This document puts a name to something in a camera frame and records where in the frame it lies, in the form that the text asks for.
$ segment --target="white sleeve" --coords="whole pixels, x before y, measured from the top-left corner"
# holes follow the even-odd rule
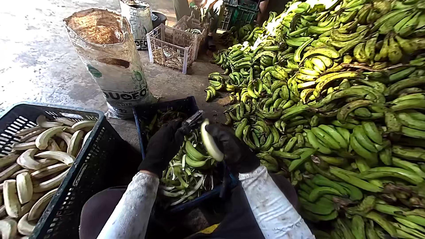
[[[314,238],[264,166],[246,174],[239,174],[239,180],[255,220],[266,239]]]
[[[97,238],[144,238],[158,185],[157,177],[138,172]]]

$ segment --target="concrete floor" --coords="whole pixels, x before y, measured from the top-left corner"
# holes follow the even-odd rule
[[[148,0],[151,9],[176,22],[171,0]],[[106,101],[68,40],[62,20],[76,11],[100,7],[120,11],[119,0],[25,0],[0,9],[0,112],[22,101],[44,102],[107,111]],[[223,121],[223,100],[205,102],[207,75],[221,70],[199,54],[189,75],[149,63],[140,51],[145,76],[161,101],[193,95],[212,121]],[[134,121],[110,119],[111,124],[139,149]]]

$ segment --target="black glove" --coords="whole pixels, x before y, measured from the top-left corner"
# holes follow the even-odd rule
[[[146,157],[140,163],[139,170],[147,170],[155,173],[159,178],[167,168],[168,163],[179,152],[183,144],[184,133],[179,130],[181,119],[163,124],[149,140],[146,149]]]
[[[224,153],[224,160],[232,173],[248,173],[260,166],[260,160],[251,149],[242,143],[229,128],[218,124],[205,127]]]

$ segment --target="green logo on bag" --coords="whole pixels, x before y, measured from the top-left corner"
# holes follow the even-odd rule
[[[94,68],[91,65],[87,65],[88,71],[94,76],[94,77],[102,77],[102,73],[100,73],[100,71],[98,71],[96,68]]]
[[[142,73],[141,72],[139,72],[139,71],[133,71],[133,73],[134,73],[134,76],[136,77],[136,80],[137,81],[142,81],[143,80],[144,76],[142,76]]]

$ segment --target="white plastic crate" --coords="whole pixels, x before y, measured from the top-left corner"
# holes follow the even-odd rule
[[[183,16],[180,20],[178,20],[178,22],[176,22],[176,24],[174,24],[173,28],[177,28],[183,31],[198,29],[201,32],[200,34],[198,34],[200,35],[200,37],[198,39],[199,40],[198,48],[196,49],[196,53],[195,53],[195,60],[196,60],[198,58],[199,47],[203,45],[203,43],[205,42],[205,38],[207,37],[210,31],[209,22],[201,23],[199,20],[193,17]]]
[[[147,34],[149,60],[186,74],[187,67],[196,59],[200,37],[161,23]]]

